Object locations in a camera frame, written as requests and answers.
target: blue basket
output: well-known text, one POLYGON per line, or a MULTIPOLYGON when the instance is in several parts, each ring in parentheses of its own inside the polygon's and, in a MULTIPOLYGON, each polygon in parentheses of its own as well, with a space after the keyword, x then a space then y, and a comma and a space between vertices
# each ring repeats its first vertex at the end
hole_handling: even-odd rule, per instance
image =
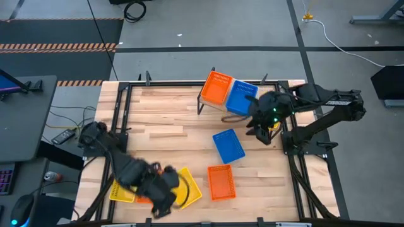
POLYGON ((246 99, 246 95, 255 97, 257 91, 257 86, 238 80, 234 81, 232 91, 226 103, 227 110, 241 116, 246 116, 251 103, 251 101, 246 99))
POLYGON ((238 160, 246 155, 233 129, 213 135, 213 141, 225 164, 238 160))

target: floor mat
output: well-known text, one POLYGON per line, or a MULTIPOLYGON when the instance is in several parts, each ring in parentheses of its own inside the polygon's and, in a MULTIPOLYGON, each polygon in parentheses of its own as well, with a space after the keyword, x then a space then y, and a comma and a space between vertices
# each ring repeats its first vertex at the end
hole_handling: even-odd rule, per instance
POLYGON ((12 76, 56 75, 59 81, 109 80, 111 63, 106 52, 0 54, 0 69, 12 76))
MULTIPOLYGON (((105 43, 118 43, 122 19, 97 20, 105 43)), ((92 19, 0 21, 0 44, 100 43, 92 19)))
POLYGON ((0 68, 12 76, 56 75, 60 86, 109 80, 105 48, 113 58, 123 20, 101 18, 97 23, 105 47, 92 19, 0 21, 0 68))

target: monitor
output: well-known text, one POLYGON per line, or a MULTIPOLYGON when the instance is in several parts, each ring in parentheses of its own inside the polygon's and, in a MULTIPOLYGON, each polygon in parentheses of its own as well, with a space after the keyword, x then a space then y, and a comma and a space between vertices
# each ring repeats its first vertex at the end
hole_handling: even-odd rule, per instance
POLYGON ((28 92, 28 88, 10 74, 0 69, 0 94, 28 92))

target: computer mouse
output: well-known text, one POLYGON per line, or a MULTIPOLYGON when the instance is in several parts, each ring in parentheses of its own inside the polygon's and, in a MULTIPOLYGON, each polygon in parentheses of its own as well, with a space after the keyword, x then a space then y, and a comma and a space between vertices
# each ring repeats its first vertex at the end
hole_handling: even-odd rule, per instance
POLYGON ((32 205, 32 194, 23 195, 17 200, 13 210, 11 211, 10 220, 12 227, 22 227, 28 225, 32 205))

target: orange basket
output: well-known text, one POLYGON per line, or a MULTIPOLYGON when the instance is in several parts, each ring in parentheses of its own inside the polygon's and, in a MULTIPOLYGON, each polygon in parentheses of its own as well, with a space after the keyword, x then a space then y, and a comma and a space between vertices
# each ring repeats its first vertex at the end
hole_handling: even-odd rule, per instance
POLYGON ((230 165, 208 167, 210 196, 213 201, 235 198, 235 188, 230 165))
POLYGON ((214 104, 223 104, 230 85, 232 84, 232 80, 233 78, 231 76, 216 71, 210 71, 201 92, 202 98, 214 104))
POLYGON ((138 202, 138 203, 149 203, 149 204, 153 203, 151 200, 149 200, 149 198, 142 197, 142 196, 136 196, 136 202, 138 202))

